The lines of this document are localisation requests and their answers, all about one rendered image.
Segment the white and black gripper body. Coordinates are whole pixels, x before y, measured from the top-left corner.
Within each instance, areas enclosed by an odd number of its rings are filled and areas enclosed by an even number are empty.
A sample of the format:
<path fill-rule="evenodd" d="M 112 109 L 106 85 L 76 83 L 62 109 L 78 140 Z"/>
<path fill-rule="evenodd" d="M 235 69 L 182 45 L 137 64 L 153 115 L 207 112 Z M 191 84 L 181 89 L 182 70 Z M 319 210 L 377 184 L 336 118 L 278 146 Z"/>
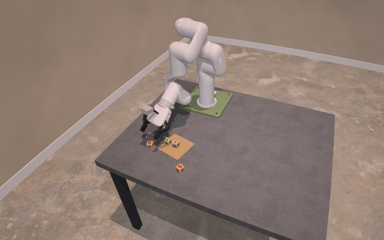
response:
<path fill-rule="evenodd" d="M 152 124 L 157 125 L 158 127 L 161 127 L 161 125 L 163 125 L 163 129 L 164 129 L 166 127 L 164 122 L 166 121 L 168 123 L 170 116 L 172 114 L 172 111 L 160 103 L 156 104 L 154 106 L 154 109 L 159 114 L 153 112 L 147 116 L 147 120 Z"/>

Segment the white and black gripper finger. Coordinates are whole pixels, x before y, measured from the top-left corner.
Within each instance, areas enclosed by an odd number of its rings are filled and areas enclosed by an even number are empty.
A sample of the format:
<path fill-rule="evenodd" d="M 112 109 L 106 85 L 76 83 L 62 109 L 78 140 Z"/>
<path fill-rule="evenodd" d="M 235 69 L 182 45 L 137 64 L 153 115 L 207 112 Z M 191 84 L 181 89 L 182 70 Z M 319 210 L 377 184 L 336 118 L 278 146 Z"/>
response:
<path fill-rule="evenodd" d="M 142 125 L 142 127 L 141 127 L 141 129 L 140 129 L 140 131 L 142 131 L 142 132 L 144 132 L 145 131 L 145 129 L 147 128 L 147 125 L 149 124 L 149 123 L 151 123 L 151 122 L 149 122 L 147 119 L 146 119 L 146 117 L 147 117 L 148 115 L 143 115 L 143 125 Z"/>
<path fill-rule="evenodd" d="M 159 138 L 159 136 L 161 135 L 161 133 L 166 132 L 166 130 L 170 129 L 170 127 L 166 121 L 164 122 L 164 124 L 166 127 L 164 129 L 163 129 L 163 125 L 161 125 L 161 127 L 158 127 L 158 131 L 155 133 L 155 135 L 153 137 L 154 139 L 157 140 Z"/>

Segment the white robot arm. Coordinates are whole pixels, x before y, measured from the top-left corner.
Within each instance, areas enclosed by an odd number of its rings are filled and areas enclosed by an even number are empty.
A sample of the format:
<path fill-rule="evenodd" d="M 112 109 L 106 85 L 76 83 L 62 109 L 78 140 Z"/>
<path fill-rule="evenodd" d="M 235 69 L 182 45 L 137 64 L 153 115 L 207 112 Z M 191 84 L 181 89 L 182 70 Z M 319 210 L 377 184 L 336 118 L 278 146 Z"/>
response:
<path fill-rule="evenodd" d="M 170 74 L 165 82 L 165 92 L 158 103 L 170 110 L 175 102 L 188 105 L 191 95 L 175 82 L 175 78 L 187 74 L 187 63 L 196 61 L 199 78 L 199 98 L 197 105 L 202 108 L 214 107 L 217 103 L 214 91 L 214 76 L 226 72 L 226 60 L 223 48 L 208 41 L 208 26 L 190 18 L 180 18 L 175 22 L 176 32 L 191 40 L 190 44 L 173 42 L 169 46 Z M 184 62 L 185 61 L 185 62 Z"/>

